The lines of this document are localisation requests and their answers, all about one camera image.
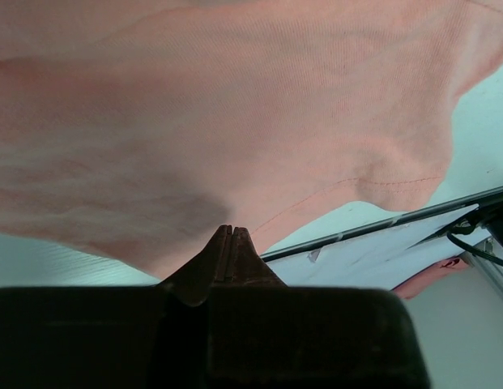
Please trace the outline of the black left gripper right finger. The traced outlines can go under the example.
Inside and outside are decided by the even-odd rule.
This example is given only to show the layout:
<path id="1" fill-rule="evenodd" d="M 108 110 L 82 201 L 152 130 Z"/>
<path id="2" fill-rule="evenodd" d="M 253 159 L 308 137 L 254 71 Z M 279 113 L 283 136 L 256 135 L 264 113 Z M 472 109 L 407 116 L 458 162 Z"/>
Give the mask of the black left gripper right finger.
<path id="1" fill-rule="evenodd" d="M 230 246 L 230 283 L 244 286 L 286 287 L 257 254 L 248 229 L 233 230 Z"/>

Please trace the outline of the salmon orange t-shirt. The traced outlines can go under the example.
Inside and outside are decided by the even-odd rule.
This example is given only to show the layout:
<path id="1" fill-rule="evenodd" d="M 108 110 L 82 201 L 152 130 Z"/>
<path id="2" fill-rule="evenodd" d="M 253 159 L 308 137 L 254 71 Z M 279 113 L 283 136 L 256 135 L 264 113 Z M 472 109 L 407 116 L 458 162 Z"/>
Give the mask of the salmon orange t-shirt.
<path id="1" fill-rule="evenodd" d="M 423 207 L 503 1 L 0 1 L 0 233 L 165 278 L 352 201 Z"/>

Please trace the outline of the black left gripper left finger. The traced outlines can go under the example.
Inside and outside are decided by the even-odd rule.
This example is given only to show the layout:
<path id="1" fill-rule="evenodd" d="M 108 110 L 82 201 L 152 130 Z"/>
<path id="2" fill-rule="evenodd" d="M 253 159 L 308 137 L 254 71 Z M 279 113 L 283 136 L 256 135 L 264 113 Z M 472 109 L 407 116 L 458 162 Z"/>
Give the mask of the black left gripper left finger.
<path id="1" fill-rule="evenodd" d="M 205 247 L 189 262 L 160 282 L 160 287 L 185 306 L 200 306 L 208 297 L 217 276 L 218 266 L 225 258 L 225 251 L 230 241 L 231 226 L 221 225 Z"/>

